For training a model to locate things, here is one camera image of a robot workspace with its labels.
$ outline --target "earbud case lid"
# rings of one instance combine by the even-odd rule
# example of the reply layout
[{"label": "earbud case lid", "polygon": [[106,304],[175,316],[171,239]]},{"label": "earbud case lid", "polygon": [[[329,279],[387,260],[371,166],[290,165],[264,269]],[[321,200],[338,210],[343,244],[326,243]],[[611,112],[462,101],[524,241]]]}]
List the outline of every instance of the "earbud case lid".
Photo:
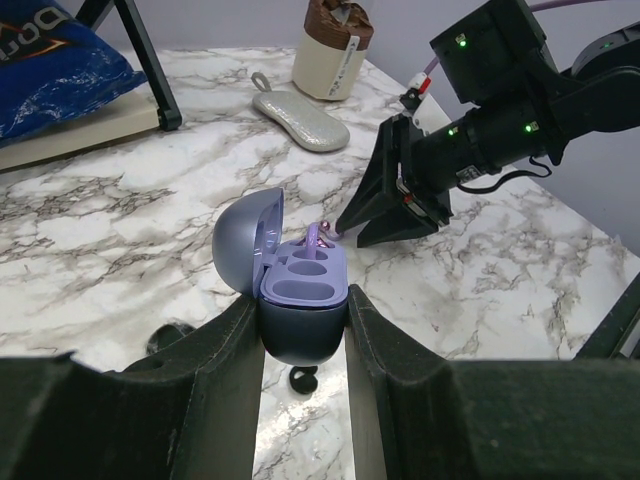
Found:
[{"label": "earbud case lid", "polygon": [[265,261],[282,238],[284,193],[271,188],[246,195],[222,214],[213,228],[213,262],[236,292],[258,298]]}]

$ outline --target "stand leg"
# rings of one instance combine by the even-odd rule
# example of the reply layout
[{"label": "stand leg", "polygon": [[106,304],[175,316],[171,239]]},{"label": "stand leg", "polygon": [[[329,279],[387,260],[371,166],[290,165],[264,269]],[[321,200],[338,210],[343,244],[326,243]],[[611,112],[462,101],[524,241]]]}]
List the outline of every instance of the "stand leg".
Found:
[{"label": "stand leg", "polygon": [[160,128],[165,131],[175,130],[182,125],[182,115],[178,109],[167,77],[162,71],[162,66],[153,48],[147,29],[144,27],[138,7],[133,0],[115,0],[116,8],[124,25],[131,44],[133,45],[142,69],[147,75],[151,90],[158,102],[158,116]]},{"label": "stand leg", "polygon": [[147,75],[149,86],[158,103],[160,128],[165,131],[175,130],[182,125],[182,115],[135,1],[85,0],[76,15],[76,19],[95,31],[111,12],[114,5],[118,9],[122,24],[127,31],[127,35],[129,35],[131,45],[136,51],[142,69]]},{"label": "stand leg", "polygon": [[78,10],[76,20],[94,32],[113,9],[113,0],[85,0]]}]

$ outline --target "jar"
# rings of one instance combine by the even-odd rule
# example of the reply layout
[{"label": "jar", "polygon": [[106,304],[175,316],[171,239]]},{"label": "jar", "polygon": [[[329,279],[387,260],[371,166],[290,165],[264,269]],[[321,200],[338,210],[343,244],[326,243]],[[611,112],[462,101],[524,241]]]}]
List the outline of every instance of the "jar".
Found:
[{"label": "jar", "polygon": [[331,13],[338,0],[309,1],[293,81],[319,100],[344,100],[351,95],[373,36],[364,9],[356,3],[346,5],[349,18],[343,25]]}]

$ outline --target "earbud charging case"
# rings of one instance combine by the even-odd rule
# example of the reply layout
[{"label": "earbud charging case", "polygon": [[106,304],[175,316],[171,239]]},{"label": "earbud charging case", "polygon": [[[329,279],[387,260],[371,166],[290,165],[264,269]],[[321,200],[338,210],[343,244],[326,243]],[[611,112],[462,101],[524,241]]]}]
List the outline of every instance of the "earbud charging case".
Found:
[{"label": "earbud charging case", "polygon": [[259,299],[266,350],[281,362],[313,366],[340,345],[347,312],[344,250],[325,242],[314,259],[300,239],[280,243],[284,195],[252,193],[228,207],[213,229],[213,262],[235,291]]}]

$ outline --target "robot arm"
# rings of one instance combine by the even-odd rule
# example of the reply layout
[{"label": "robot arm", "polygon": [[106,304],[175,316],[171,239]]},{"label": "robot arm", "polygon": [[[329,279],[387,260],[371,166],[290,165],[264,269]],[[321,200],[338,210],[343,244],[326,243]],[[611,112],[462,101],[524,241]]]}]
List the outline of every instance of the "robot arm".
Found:
[{"label": "robot arm", "polygon": [[524,0],[490,0],[435,38],[458,99],[476,107],[428,135],[406,115],[384,122],[338,232],[369,221],[361,247],[429,235],[449,223],[450,189],[489,193],[517,176],[543,176],[518,171],[493,189],[464,186],[527,157],[550,174],[533,159],[557,166],[575,138],[640,125],[640,23],[596,40],[563,72],[545,40]]}]

